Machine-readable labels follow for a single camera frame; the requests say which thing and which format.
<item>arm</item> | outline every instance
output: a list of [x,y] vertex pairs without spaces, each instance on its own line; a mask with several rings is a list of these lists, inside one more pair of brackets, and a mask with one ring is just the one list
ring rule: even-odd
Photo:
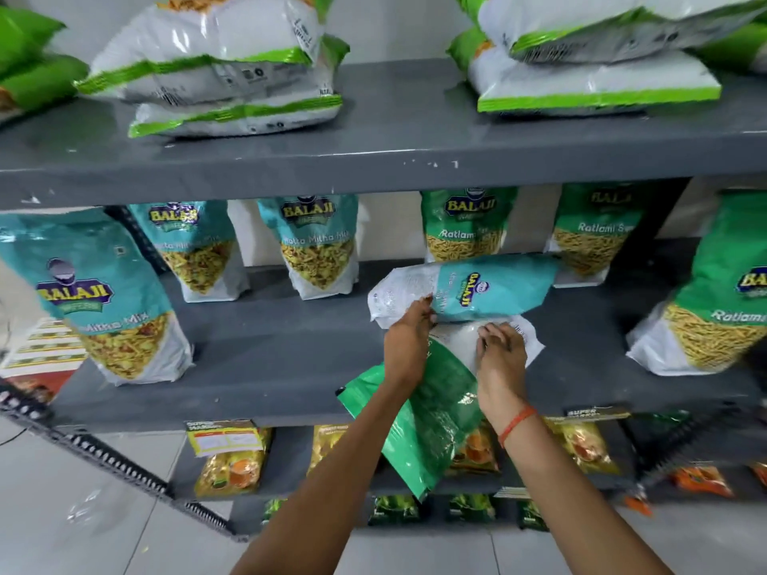
[[349,430],[250,543],[231,575],[332,575],[359,519],[394,418],[420,383],[431,328],[421,299],[383,342],[385,380]]
[[[508,324],[480,329],[479,406],[496,433],[527,405],[525,344]],[[503,444],[575,575],[671,573],[604,500],[537,416]]]

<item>hand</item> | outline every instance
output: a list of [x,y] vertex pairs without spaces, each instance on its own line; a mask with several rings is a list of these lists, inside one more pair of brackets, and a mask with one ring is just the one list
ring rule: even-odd
[[477,399],[497,433],[525,406],[525,340],[508,323],[488,323],[477,339]]
[[432,297],[416,300],[383,338],[383,370],[390,383],[401,383],[408,395],[421,383],[427,366]]

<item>red thread bracelet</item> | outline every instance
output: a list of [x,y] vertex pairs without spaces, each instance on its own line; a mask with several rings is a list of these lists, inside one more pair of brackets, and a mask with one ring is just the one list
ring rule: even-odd
[[515,417],[509,423],[509,425],[506,426],[506,429],[498,435],[498,441],[501,442],[501,445],[503,446],[506,438],[509,436],[509,434],[512,433],[514,428],[516,428],[521,422],[529,418],[531,415],[535,415],[537,413],[538,412],[535,411],[533,406],[525,406],[525,408],[517,415],[517,417]]

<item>forearm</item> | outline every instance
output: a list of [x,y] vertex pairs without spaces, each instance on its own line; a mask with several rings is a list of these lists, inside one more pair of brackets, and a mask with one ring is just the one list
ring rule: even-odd
[[232,575],[332,575],[407,386],[387,379],[301,487],[253,541]]
[[589,482],[541,418],[521,422],[504,447],[573,573],[670,573]]

